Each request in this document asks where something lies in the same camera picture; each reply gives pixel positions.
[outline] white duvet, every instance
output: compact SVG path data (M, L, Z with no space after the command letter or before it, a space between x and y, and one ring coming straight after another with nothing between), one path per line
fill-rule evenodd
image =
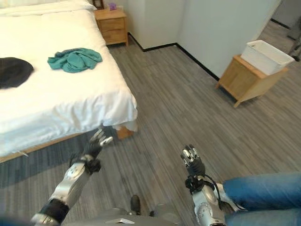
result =
M0 156L74 133L135 121L136 101L95 23L93 6L63 1L0 9L0 57L34 67L17 88L0 89ZM51 70L48 57L90 48L103 62L93 70Z

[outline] blue jeans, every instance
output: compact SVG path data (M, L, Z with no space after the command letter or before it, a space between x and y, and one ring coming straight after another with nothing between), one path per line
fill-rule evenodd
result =
M301 173L234 178L223 186L248 210L226 216L228 226L301 226Z

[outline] black cloth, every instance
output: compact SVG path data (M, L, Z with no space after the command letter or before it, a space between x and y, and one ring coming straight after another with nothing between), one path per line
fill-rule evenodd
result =
M33 66L25 60L14 57L0 58L0 89L18 87L33 71Z

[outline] floor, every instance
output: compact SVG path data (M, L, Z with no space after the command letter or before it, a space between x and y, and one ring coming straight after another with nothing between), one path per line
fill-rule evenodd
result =
M287 30L273 22L261 39L288 52ZM196 225L184 186L184 144L199 151L216 181L261 173L301 171L301 63L261 99L233 108L234 99L215 90L216 81L176 46L143 53L130 42L110 47L138 103L139 132L115 140L100 154L103 168L92 176L65 223L124 207L138 194L142 213L171 203L183 225ZM0 165L0 211L30 218L52 194L92 132Z

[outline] white plastic basket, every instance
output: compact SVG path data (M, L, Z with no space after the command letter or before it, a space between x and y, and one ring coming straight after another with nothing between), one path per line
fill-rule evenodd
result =
M266 75L275 74L294 61L286 53L262 40L248 42L241 58Z

